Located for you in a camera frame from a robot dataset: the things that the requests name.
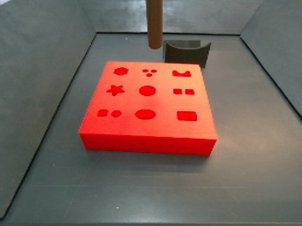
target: metal wall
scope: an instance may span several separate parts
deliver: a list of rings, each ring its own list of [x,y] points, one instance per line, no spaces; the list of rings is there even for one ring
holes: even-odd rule
[[[241,34],[263,0],[164,0],[164,32]],[[98,32],[146,32],[146,0],[80,0]]]
[[[242,38],[302,115],[302,1],[266,0]]]
[[[0,218],[95,30],[76,0],[0,6]]]

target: black arch-shaped block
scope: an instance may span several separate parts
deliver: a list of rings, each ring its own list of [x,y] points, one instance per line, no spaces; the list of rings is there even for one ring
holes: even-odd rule
[[[206,68],[207,55],[211,42],[201,46],[201,40],[164,41],[164,62],[180,64],[199,64]]]

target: red shape sorter box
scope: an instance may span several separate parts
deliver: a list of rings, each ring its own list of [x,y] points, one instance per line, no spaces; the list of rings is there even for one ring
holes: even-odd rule
[[[108,62],[79,134],[90,150],[211,154],[217,130],[199,65]]]

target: wooden rod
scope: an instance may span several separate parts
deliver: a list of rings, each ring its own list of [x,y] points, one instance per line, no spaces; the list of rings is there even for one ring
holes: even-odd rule
[[[159,49],[163,44],[163,0],[146,0],[148,47]]]

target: square hole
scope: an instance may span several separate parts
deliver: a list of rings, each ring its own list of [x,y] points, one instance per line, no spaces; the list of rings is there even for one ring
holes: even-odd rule
[[[183,90],[180,88],[174,89],[174,94],[182,94],[182,93],[183,93]]]
[[[190,88],[186,89],[186,94],[187,95],[194,95],[195,94],[194,89],[190,89]]]

